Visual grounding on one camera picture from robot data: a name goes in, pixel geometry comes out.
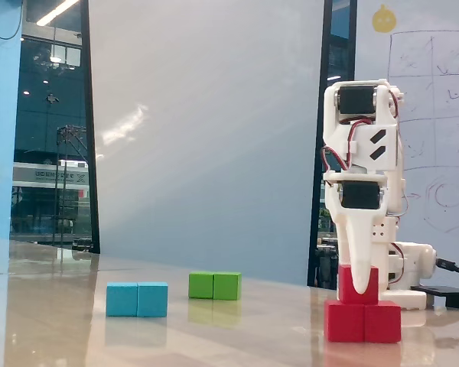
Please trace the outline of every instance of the white wall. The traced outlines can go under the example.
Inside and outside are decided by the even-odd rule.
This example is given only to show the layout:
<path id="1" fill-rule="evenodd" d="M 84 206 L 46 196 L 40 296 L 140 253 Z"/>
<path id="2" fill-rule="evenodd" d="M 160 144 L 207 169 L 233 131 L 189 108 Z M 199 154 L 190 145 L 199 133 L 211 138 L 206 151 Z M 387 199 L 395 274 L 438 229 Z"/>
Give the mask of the white wall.
<path id="1" fill-rule="evenodd" d="M 90 0 L 103 254 L 305 284 L 323 0 Z"/>

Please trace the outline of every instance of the blue block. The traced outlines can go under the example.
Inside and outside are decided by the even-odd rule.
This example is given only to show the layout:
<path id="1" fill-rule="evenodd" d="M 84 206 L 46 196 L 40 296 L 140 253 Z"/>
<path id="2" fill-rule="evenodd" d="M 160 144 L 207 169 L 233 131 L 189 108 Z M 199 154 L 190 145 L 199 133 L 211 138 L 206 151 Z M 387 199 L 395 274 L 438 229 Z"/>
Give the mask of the blue block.
<path id="1" fill-rule="evenodd" d="M 138 283 L 108 283 L 106 316 L 136 317 L 138 311 Z"/>
<path id="2" fill-rule="evenodd" d="M 138 283 L 138 317 L 166 317 L 167 306 L 167 283 Z"/>

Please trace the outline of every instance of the red block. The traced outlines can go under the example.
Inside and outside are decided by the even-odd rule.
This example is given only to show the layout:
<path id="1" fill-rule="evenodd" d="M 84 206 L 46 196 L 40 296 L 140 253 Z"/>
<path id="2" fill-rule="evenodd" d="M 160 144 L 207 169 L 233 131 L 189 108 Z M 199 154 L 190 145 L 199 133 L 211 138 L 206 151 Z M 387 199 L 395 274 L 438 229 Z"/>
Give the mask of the red block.
<path id="1" fill-rule="evenodd" d="M 364 294 L 358 294 L 353 287 L 350 265 L 340 265 L 338 281 L 338 297 L 343 304 L 377 304 L 379 301 L 379 272 L 374 266 L 370 269 L 369 285 Z"/>
<path id="2" fill-rule="evenodd" d="M 401 340 L 401 307 L 390 300 L 364 306 L 367 343 L 397 343 Z"/>
<path id="3" fill-rule="evenodd" d="M 338 300 L 324 303 L 324 336 L 329 342 L 364 342 L 364 306 L 342 304 Z"/>

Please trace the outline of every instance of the blue wall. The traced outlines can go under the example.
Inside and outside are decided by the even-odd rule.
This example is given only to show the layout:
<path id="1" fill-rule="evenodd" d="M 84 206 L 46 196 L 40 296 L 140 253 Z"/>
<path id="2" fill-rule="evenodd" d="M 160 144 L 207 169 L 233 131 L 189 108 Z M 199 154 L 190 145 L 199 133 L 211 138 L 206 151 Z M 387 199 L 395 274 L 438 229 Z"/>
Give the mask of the blue wall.
<path id="1" fill-rule="evenodd" d="M 20 17 L 21 0 L 0 0 L 0 36 L 12 36 Z M 0 40 L 0 238 L 10 232 L 20 53 L 21 31 L 9 41 Z"/>

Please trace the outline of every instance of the table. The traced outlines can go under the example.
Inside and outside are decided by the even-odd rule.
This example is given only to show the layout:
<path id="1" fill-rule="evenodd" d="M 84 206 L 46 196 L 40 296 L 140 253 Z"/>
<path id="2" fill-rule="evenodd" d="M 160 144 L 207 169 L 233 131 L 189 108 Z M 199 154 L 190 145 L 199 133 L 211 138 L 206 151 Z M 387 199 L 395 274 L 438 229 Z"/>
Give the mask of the table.
<path id="1" fill-rule="evenodd" d="M 327 343 L 323 302 L 333 291 L 243 275 L 241 301 L 190 300 L 189 269 L 0 242 L 8 254 L 0 366 L 459 366 L 457 310 L 404 312 L 400 344 Z M 168 282 L 168 317 L 106 319 L 109 281 Z"/>

